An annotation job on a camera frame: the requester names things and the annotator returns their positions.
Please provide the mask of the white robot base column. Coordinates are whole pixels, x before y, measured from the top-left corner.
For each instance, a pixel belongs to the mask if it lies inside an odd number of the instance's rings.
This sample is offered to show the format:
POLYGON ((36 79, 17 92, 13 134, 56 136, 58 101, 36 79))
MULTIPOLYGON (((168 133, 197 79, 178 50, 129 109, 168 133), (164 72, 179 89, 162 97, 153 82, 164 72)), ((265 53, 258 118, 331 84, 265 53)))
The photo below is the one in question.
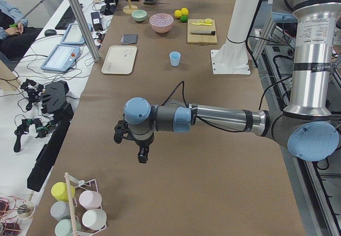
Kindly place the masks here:
POLYGON ((236 0, 225 44, 211 50, 215 75, 249 75, 247 37, 262 0, 236 0))

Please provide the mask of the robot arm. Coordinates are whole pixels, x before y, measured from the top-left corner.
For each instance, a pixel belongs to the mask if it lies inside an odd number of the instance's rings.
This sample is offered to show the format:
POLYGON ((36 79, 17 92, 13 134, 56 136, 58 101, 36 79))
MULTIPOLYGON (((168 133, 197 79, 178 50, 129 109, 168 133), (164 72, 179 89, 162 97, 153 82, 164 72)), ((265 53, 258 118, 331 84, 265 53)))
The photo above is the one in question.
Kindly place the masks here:
POLYGON ((339 133, 330 122, 326 98, 340 0, 273 0, 273 13, 291 14, 298 21, 290 100, 282 112, 233 110, 172 99, 150 105, 135 97, 124 106, 115 142, 134 141, 140 148, 139 162, 146 163, 155 132, 187 132, 201 120, 223 131, 267 137, 302 160, 319 161, 331 155, 339 145, 339 133))

